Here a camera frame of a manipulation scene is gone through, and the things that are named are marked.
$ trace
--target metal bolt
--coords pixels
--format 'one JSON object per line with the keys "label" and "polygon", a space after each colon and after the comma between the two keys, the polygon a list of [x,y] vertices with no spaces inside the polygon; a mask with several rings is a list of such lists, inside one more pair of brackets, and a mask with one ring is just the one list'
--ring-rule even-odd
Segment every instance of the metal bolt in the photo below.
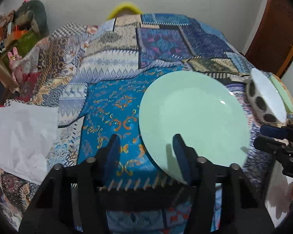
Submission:
{"label": "metal bolt", "polygon": [[198,157],[198,158],[197,158],[197,161],[198,161],[199,163],[206,163],[207,159],[206,159],[205,157]]}
{"label": "metal bolt", "polygon": [[86,159],[86,162],[87,163],[93,163],[95,161],[96,161],[96,158],[95,157],[89,157],[89,158]]}
{"label": "metal bolt", "polygon": [[53,169],[54,170],[59,170],[59,169],[61,169],[63,166],[60,164],[60,163],[57,163],[57,164],[55,164],[54,166],[53,166]]}
{"label": "metal bolt", "polygon": [[237,163],[232,163],[232,164],[230,165],[230,167],[231,167],[232,169],[234,169],[234,170],[238,170],[238,169],[240,169],[240,166],[239,166]]}

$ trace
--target pink bunny toy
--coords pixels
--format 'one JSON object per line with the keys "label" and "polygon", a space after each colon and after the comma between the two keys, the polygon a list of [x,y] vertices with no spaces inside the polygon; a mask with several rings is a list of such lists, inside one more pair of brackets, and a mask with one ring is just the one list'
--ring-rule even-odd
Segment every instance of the pink bunny toy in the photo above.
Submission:
{"label": "pink bunny toy", "polygon": [[13,54],[11,52],[8,52],[8,58],[10,59],[9,65],[10,69],[12,70],[12,77],[17,84],[21,84],[23,82],[23,71],[20,62],[18,61],[21,60],[22,57],[18,55],[16,47],[13,47],[12,52]]}

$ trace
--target brown wooden door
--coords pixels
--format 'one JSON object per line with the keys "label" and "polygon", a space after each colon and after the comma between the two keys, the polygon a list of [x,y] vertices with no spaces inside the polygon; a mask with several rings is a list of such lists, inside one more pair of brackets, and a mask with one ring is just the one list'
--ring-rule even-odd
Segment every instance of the brown wooden door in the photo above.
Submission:
{"label": "brown wooden door", "polygon": [[281,76],[293,59],[293,7],[288,0],[268,0],[245,57],[258,69]]}

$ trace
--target green plate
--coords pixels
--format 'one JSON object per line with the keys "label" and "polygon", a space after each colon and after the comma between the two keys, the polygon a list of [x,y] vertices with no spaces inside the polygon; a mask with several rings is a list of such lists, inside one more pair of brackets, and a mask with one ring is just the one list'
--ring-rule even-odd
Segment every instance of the green plate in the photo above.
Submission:
{"label": "green plate", "polygon": [[269,80],[273,83],[273,85],[279,92],[287,113],[293,113],[293,105],[287,91],[283,88],[281,83],[274,76],[270,76]]}
{"label": "green plate", "polygon": [[148,87],[140,104],[139,128],[155,163],[182,183],[172,149],[176,133],[199,156],[223,166],[242,166],[250,145],[247,119],[233,93],[192,71],[171,72]]}

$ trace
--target bunny ear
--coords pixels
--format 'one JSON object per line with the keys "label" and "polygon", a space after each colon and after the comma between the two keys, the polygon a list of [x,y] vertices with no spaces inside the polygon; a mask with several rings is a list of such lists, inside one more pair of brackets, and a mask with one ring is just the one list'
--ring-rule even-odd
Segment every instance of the bunny ear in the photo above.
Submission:
{"label": "bunny ear", "polygon": [[12,53],[8,52],[8,58],[11,59],[12,56],[13,56]]}
{"label": "bunny ear", "polygon": [[16,48],[16,47],[13,47],[13,54],[14,54],[15,56],[17,56],[17,55],[18,55],[18,50],[17,50],[17,48]]}

